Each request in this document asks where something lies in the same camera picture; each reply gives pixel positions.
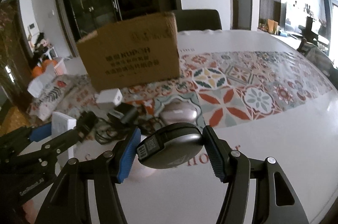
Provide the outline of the black charger with cable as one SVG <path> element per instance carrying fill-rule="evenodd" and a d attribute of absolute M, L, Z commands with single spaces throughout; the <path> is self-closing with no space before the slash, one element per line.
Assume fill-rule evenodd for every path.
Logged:
<path fill-rule="evenodd" d="M 108 111 L 107 118 L 99 118 L 93 129 L 94 138 L 101 145 L 123 140 L 129 130 L 135 127 L 145 136 L 163 127 L 160 119 L 148 113 L 143 104 L 121 103 Z"/>

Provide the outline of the grey computer mouse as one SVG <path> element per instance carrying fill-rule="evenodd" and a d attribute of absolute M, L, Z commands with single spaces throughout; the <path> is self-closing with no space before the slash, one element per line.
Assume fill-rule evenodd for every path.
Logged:
<path fill-rule="evenodd" d="M 200 129 L 191 123 L 167 125 L 146 137 L 136 148 L 139 162 L 149 168 L 177 167 L 196 156 L 203 147 Z"/>

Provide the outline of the white square charger box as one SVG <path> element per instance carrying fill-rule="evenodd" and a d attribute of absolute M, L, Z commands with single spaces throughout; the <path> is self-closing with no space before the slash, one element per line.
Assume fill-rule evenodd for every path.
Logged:
<path fill-rule="evenodd" d="M 101 91 L 96 98 L 96 104 L 98 105 L 99 109 L 109 110 L 118 106 L 122 100 L 123 95 L 121 90 L 115 88 Z"/>

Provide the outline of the round beige toy light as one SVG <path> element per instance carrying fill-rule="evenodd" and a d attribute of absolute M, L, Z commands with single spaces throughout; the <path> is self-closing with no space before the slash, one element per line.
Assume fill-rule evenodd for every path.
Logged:
<path fill-rule="evenodd" d="M 138 157 L 136 156 L 132 165 L 132 168 L 130 170 L 128 180 L 133 182 L 141 182 L 145 178 L 150 177 L 156 172 L 154 168 L 149 168 L 147 166 L 142 165 Z"/>

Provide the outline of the white tissue paper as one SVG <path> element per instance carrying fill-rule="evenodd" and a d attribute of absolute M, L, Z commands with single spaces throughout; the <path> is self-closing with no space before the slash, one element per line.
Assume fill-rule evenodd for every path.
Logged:
<path fill-rule="evenodd" d="M 34 98 L 38 98 L 41 96 L 41 93 L 46 88 L 46 86 L 59 75 L 62 75 L 62 73 L 59 73 L 54 65 L 50 64 L 41 75 L 37 76 L 29 83 L 27 91 Z"/>

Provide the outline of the floral fabric tissue cover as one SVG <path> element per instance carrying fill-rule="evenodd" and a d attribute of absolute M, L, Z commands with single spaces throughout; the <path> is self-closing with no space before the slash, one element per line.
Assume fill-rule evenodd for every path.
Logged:
<path fill-rule="evenodd" d="M 28 115 L 41 121 L 49 119 L 63 98 L 76 86 L 77 79 L 74 75 L 56 76 L 43 88 L 40 97 L 33 99 L 27 110 Z"/>

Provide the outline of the orange fruit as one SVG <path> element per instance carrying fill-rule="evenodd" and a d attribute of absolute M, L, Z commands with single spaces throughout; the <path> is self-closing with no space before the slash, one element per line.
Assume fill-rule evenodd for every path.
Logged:
<path fill-rule="evenodd" d="M 43 63 L 42 63 L 42 68 L 43 68 L 43 69 L 47 69 L 47 67 L 48 67 L 49 65 L 52 65 L 52 66 L 55 67 L 57 64 L 58 64 L 58 61 L 57 61 L 57 60 L 46 59 L 46 60 L 44 60 Z"/>
<path fill-rule="evenodd" d="M 32 71 L 31 71 L 31 75 L 33 78 L 37 78 L 40 75 L 42 75 L 44 73 L 44 69 L 40 66 L 35 66 Z"/>

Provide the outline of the patterned table runner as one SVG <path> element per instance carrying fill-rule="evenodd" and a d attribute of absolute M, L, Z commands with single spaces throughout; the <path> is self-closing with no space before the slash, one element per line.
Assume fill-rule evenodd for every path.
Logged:
<path fill-rule="evenodd" d="M 195 124 L 222 128 L 294 109 L 332 90 L 324 75 L 297 52 L 184 55 L 180 67 L 178 79 L 121 89 L 122 102 L 143 104 L 160 119 L 165 105 L 186 101 L 198 111 Z M 76 86 L 54 111 L 73 118 L 86 109 L 100 115 L 108 112 L 96 104 L 100 92 L 94 90 L 88 76 L 75 76 Z"/>

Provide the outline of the white fruit basket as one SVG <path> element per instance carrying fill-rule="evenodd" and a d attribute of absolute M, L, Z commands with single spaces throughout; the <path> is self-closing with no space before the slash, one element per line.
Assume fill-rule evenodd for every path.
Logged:
<path fill-rule="evenodd" d="M 57 57 L 57 58 L 52 59 L 52 60 L 58 61 L 58 64 L 54 67 L 56 75 L 64 75 L 64 74 L 67 73 L 67 68 L 66 68 L 66 65 L 65 65 L 65 58 Z"/>

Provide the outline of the brown cardboard box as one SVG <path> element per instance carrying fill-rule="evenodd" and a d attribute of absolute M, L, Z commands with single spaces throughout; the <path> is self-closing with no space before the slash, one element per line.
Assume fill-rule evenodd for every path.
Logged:
<path fill-rule="evenodd" d="M 94 89 L 138 86 L 180 76 L 172 12 L 109 23 L 77 42 Z"/>

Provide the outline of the dark dining chair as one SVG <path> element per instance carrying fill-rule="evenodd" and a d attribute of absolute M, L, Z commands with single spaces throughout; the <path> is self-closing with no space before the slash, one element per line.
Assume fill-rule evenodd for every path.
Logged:
<path fill-rule="evenodd" d="M 186 9 L 172 11 L 178 32 L 222 30 L 219 13 L 215 9 Z"/>

